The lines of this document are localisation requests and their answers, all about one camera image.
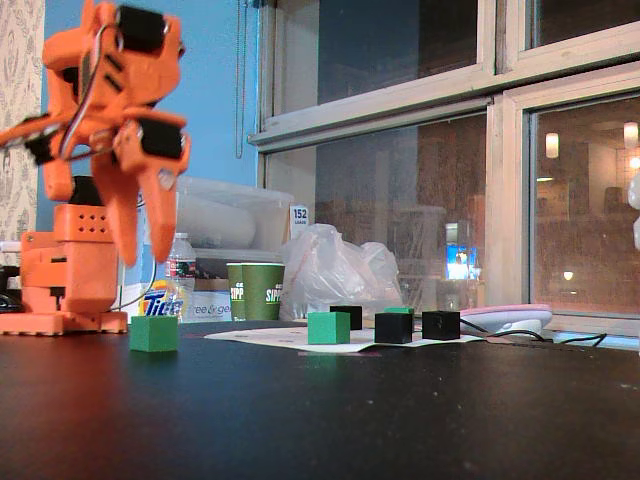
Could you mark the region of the orange gripper body black motor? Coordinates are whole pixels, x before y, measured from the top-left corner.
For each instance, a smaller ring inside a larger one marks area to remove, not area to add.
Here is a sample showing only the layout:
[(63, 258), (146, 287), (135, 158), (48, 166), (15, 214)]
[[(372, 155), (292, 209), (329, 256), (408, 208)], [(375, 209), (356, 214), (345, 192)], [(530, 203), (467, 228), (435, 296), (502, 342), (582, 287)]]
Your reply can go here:
[(107, 171), (141, 175), (159, 170), (178, 176), (186, 171), (191, 140), (182, 131), (185, 118), (147, 106), (109, 108), (92, 118), (112, 135), (106, 147), (95, 147), (93, 176), (106, 176)]

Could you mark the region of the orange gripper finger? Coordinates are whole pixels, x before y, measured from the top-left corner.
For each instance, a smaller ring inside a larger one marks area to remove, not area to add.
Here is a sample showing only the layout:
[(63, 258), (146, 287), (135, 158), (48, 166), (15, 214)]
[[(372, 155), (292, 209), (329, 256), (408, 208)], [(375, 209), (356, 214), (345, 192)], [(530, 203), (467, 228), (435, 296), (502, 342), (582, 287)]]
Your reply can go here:
[(150, 225), (152, 253), (164, 262), (172, 248), (176, 228), (176, 175), (149, 171), (142, 175), (142, 194)]
[(128, 267), (137, 258), (138, 184), (122, 171), (112, 153), (94, 156), (94, 183), (106, 208), (109, 228), (121, 260)]

